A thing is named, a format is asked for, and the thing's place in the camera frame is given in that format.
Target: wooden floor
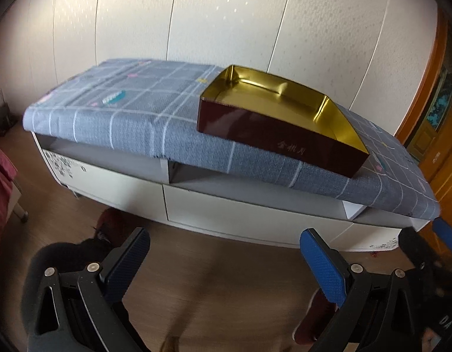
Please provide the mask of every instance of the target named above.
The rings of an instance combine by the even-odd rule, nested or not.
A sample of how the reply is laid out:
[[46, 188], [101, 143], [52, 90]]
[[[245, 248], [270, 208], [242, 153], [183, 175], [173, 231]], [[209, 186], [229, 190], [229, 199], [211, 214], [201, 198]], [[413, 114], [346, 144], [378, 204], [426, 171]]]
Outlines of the wooden floor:
[[[30, 133], [20, 125], [0, 147], [18, 168], [21, 205], [30, 219], [11, 216], [1, 242], [0, 323], [26, 350], [19, 304], [31, 257], [54, 242], [91, 237], [105, 205], [75, 198], [46, 168]], [[317, 288], [298, 249], [263, 246], [147, 223], [151, 250], [124, 303], [148, 348], [159, 350], [168, 333], [181, 336], [181, 352], [307, 351], [291, 332]], [[400, 250], [345, 253], [374, 272], [410, 268]]]

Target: metal screw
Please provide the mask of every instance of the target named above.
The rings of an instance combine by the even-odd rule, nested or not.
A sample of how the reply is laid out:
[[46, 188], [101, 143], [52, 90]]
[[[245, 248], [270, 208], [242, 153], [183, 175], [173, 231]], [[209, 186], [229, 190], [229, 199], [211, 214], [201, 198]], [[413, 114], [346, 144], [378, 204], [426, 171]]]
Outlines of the metal screw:
[[87, 270], [90, 273], [95, 273], [97, 270], [99, 270], [99, 264], [97, 262], [92, 262], [87, 266]]
[[363, 272], [363, 266], [359, 265], [358, 263], [354, 263], [353, 265], [351, 265], [351, 271], [353, 271], [354, 273], [360, 274]]
[[45, 276], [52, 276], [55, 273], [55, 269], [54, 268], [48, 268], [45, 270]]
[[404, 271], [404, 270], [401, 270], [401, 269], [399, 269], [399, 268], [396, 270], [395, 274], [396, 274], [396, 276], [399, 277], [399, 278], [404, 278], [404, 277], [405, 277], [405, 271]]

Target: cabinet drawer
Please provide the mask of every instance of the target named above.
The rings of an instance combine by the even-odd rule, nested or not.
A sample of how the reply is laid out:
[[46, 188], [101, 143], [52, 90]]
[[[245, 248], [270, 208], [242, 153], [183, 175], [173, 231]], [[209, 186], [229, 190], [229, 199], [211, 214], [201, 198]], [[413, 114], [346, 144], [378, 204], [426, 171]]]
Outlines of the cabinet drawer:
[[170, 222], [250, 242], [298, 247], [301, 232], [314, 228], [329, 243], [352, 225], [348, 221], [260, 207], [169, 185], [164, 186], [164, 197]]
[[95, 167], [48, 150], [43, 153], [58, 180], [104, 204], [151, 220], [167, 221], [163, 187]]

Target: person's foot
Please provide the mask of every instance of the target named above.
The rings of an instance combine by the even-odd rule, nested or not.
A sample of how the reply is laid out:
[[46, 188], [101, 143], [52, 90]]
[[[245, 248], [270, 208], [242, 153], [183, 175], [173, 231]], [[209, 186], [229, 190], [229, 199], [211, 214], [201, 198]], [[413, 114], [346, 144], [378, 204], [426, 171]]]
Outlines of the person's foot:
[[140, 226], [138, 216], [108, 208], [97, 220], [94, 238], [106, 241], [112, 247], [120, 247], [137, 226]]
[[321, 289], [312, 296], [304, 319], [293, 332], [296, 344], [313, 344], [329, 324], [337, 306], [330, 303]]

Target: white wall panel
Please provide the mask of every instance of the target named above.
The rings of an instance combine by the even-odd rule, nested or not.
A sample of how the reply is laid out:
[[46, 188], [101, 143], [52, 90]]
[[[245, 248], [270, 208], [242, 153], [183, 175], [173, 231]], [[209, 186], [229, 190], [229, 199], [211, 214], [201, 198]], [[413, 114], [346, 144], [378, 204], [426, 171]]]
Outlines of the white wall panel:
[[166, 59], [173, 0], [99, 0], [96, 57]]
[[38, 97], [56, 86], [53, 10], [54, 0], [30, 0], [29, 57], [33, 85]]
[[423, 78], [436, 19], [434, 0], [389, 0], [375, 54], [352, 111], [396, 133]]
[[0, 22], [0, 89], [17, 114], [37, 100], [27, 41], [29, 5], [30, 0], [16, 0]]
[[97, 0], [55, 0], [53, 28], [58, 83], [95, 65]]
[[288, 0], [269, 72], [349, 108], [378, 40], [387, 0]]
[[266, 70], [286, 0], [174, 0], [167, 58]]

